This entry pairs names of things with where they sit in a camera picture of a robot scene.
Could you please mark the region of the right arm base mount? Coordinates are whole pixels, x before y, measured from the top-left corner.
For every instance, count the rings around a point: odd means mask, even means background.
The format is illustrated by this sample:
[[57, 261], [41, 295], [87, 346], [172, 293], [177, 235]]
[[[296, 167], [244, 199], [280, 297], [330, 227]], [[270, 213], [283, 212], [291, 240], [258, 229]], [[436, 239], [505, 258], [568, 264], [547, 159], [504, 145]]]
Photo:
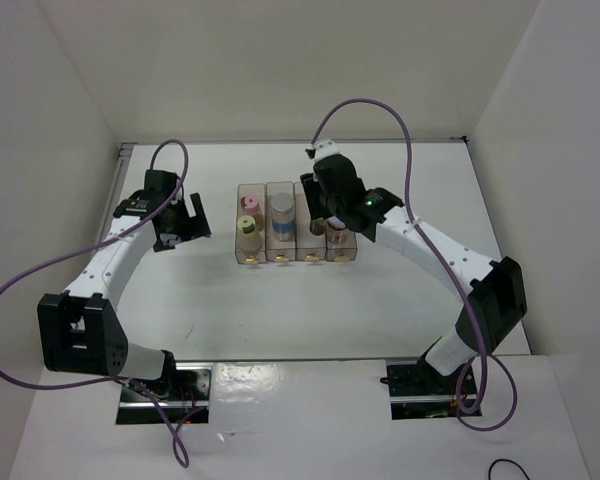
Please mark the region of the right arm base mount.
[[458, 411], [456, 385], [461, 368], [441, 376], [417, 358], [387, 360], [380, 383], [388, 389], [391, 418], [452, 418]]

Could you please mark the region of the yellow-lid spice jar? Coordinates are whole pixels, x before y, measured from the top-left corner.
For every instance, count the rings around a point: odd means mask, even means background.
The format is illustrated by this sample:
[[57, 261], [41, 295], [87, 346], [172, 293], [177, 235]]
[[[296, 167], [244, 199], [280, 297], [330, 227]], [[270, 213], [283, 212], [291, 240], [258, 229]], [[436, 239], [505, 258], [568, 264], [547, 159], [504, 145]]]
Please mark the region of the yellow-lid spice jar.
[[248, 215], [240, 216], [236, 221], [237, 245], [246, 254], [257, 254], [264, 240], [255, 220]]

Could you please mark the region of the white-lid red-label jar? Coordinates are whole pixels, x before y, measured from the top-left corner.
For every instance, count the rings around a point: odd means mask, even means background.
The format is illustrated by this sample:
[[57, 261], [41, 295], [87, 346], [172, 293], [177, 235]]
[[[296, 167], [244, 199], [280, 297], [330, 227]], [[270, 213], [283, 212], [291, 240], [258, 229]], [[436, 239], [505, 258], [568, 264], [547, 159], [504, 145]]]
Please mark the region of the white-lid red-label jar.
[[340, 219], [331, 216], [326, 220], [325, 235], [328, 242], [343, 244], [349, 237], [349, 230]]

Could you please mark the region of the pink-lid spice jar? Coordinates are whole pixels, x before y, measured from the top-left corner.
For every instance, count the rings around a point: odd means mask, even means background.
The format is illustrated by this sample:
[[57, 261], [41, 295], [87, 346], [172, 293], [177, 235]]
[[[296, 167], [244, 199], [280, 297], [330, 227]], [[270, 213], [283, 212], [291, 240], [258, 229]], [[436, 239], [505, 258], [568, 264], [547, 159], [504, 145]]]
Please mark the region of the pink-lid spice jar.
[[262, 213], [259, 196], [256, 194], [245, 195], [241, 198], [240, 204], [244, 214], [251, 216], [260, 228], [264, 221], [264, 216]]

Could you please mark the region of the blue-label silver-lid jar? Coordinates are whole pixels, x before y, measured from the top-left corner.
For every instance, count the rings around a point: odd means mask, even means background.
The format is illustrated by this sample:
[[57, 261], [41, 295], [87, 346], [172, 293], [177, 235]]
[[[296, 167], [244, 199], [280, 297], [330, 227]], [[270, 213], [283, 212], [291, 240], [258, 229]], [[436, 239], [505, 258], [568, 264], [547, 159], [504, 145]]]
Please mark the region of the blue-label silver-lid jar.
[[279, 192], [271, 197], [271, 224], [274, 236], [280, 241], [291, 241], [295, 232], [294, 197]]

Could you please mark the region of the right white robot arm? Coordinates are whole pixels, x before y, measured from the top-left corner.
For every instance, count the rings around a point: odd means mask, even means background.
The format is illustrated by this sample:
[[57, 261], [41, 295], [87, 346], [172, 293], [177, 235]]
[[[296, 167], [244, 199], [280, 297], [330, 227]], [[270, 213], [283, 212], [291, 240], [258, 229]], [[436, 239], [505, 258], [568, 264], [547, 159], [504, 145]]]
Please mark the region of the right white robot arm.
[[409, 259], [462, 302], [450, 331], [421, 357], [418, 381], [430, 393], [443, 391], [453, 374], [480, 352], [492, 353], [525, 316], [527, 301], [520, 265], [476, 253], [422, 221], [411, 218], [388, 190], [368, 189], [350, 159], [339, 151], [307, 152], [311, 172], [301, 184], [309, 212]]

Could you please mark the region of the gold-band dark bottle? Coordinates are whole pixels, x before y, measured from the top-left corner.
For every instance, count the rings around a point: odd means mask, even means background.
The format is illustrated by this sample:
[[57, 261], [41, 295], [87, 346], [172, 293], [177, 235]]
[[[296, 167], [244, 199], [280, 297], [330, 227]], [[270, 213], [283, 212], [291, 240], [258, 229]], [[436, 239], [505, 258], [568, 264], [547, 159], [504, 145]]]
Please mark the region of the gold-band dark bottle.
[[326, 221], [324, 219], [312, 219], [309, 224], [309, 231], [314, 236], [323, 236], [325, 233]]

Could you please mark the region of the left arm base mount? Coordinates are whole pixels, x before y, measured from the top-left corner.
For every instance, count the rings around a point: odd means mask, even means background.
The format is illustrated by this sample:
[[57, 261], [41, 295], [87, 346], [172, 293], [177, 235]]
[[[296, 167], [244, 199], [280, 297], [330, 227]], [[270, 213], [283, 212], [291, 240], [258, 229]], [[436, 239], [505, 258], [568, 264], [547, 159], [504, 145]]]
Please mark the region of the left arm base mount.
[[[156, 397], [173, 426], [207, 424], [213, 380], [213, 365], [200, 362], [178, 362], [177, 373], [169, 386], [152, 390], [157, 383], [145, 383]], [[117, 425], [155, 425], [162, 422], [151, 400], [138, 388], [123, 386], [116, 415]]]

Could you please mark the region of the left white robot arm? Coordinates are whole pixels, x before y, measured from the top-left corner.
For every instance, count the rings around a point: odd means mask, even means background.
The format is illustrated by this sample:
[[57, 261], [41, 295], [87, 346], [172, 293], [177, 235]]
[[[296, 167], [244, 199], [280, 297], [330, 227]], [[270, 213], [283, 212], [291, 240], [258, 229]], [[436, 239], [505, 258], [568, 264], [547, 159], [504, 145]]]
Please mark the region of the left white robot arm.
[[43, 361], [50, 371], [125, 377], [156, 399], [178, 390], [171, 352], [131, 343], [117, 316], [121, 296], [144, 255], [210, 237], [199, 194], [185, 199], [181, 179], [150, 169], [144, 186], [114, 210], [107, 246], [60, 294], [46, 294], [37, 316]]

